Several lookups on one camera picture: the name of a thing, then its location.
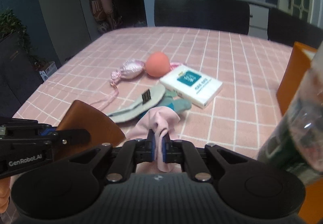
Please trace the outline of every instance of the brown leather wallet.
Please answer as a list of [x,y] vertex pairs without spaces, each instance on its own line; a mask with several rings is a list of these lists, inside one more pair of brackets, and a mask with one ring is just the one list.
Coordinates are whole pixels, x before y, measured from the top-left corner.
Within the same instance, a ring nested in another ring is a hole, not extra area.
[[57,130],[86,129],[91,140],[87,144],[63,146],[55,154],[55,160],[80,153],[101,143],[117,146],[125,140],[121,129],[104,113],[96,108],[75,100],[59,123]]

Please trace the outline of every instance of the tissue pack label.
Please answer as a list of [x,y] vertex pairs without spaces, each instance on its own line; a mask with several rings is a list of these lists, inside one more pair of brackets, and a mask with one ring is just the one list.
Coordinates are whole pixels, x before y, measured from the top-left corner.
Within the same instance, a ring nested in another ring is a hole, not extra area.
[[192,86],[193,84],[195,84],[202,76],[191,72],[191,71],[187,71],[186,73],[184,73],[182,76],[180,76],[179,78],[177,78],[177,81],[182,82],[185,85],[188,86]]

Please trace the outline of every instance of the black chair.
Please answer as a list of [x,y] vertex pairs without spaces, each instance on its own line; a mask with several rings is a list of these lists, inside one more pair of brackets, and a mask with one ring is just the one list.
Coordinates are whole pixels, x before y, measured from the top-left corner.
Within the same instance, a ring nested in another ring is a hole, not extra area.
[[248,34],[250,7],[238,0],[155,0],[155,26]]
[[298,41],[318,49],[323,30],[276,8],[269,9],[268,39],[288,46]]

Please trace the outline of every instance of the bottle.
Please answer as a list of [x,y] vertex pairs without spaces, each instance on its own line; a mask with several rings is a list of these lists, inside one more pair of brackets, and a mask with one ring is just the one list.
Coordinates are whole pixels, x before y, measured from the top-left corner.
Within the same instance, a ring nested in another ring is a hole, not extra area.
[[308,69],[290,106],[266,143],[258,161],[296,175],[304,185],[323,176],[323,82]]

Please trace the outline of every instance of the white cabinet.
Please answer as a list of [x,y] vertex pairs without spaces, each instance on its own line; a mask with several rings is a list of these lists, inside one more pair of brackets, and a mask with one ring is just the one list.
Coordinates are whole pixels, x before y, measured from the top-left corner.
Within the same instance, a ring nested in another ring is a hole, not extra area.
[[268,27],[268,13],[269,9],[249,4],[250,6],[250,22],[248,35],[268,39],[267,27]]
[[251,27],[267,30],[268,12],[269,9],[257,5],[249,4],[250,6],[250,23]]

